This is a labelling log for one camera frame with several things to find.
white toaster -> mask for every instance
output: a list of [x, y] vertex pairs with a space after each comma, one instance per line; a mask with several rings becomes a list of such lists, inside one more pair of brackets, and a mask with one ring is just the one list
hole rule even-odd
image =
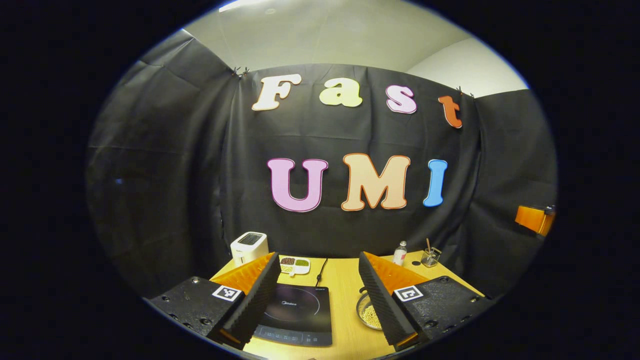
[[267, 234], [249, 231], [231, 243], [231, 256], [234, 258], [236, 266], [246, 264], [266, 254], [269, 254]]

letter m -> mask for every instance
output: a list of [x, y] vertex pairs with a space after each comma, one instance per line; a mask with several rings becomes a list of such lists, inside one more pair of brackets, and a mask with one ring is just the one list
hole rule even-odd
[[398, 155], [390, 157], [380, 176], [378, 176], [369, 155], [347, 154], [342, 161], [349, 167], [349, 192], [347, 200], [342, 203], [343, 210], [364, 209], [365, 204], [361, 199], [362, 192], [364, 192], [371, 208], [378, 205], [385, 192], [387, 196], [381, 203], [383, 209], [400, 209], [406, 206], [404, 181], [406, 169], [411, 164], [409, 158]]

glass bottle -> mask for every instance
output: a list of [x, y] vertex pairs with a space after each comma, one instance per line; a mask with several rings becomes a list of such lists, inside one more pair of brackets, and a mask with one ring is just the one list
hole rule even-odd
[[394, 252], [394, 264], [402, 266], [406, 256], [406, 241], [400, 241], [400, 246]]

black backdrop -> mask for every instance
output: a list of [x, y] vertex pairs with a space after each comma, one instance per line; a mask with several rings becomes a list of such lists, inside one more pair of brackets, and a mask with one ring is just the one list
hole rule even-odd
[[[253, 111], [260, 80], [300, 74], [274, 110]], [[351, 78], [362, 104], [328, 106], [324, 82]], [[386, 87], [408, 86], [417, 111], [394, 113]], [[444, 118], [451, 96], [463, 126]], [[190, 275], [211, 276], [246, 231], [269, 236], [270, 250], [312, 257], [409, 251], [425, 237], [441, 261], [491, 296], [526, 269], [541, 241], [514, 222], [518, 205], [555, 203], [551, 135], [529, 90], [473, 99], [416, 76], [358, 65], [297, 65], [233, 72], [180, 31], [127, 72], [106, 100], [89, 143], [87, 195], [99, 237], [124, 277], [153, 296]], [[408, 156], [402, 209], [340, 208], [349, 170], [344, 155], [368, 154], [381, 173], [389, 157]], [[306, 159], [329, 163], [320, 205], [306, 213], [271, 195], [271, 158], [290, 158], [291, 195], [303, 198]], [[429, 160], [448, 163], [441, 205], [427, 208]]]

letter u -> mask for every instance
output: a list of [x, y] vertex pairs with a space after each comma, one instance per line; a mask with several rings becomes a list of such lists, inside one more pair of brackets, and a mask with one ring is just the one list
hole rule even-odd
[[271, 159], [267, 162], [271, 169], [271, 194], [281, 208], [298, 213], [311, 211], [320, 205], [322, 197], [322, 174], [329, 167], [325, 160], [309, 159], [302, 163], [308, 173], [307, 197], [296, 199], [291, 196], [289, 183], [291, 170], [296, 163], [291, 159]]

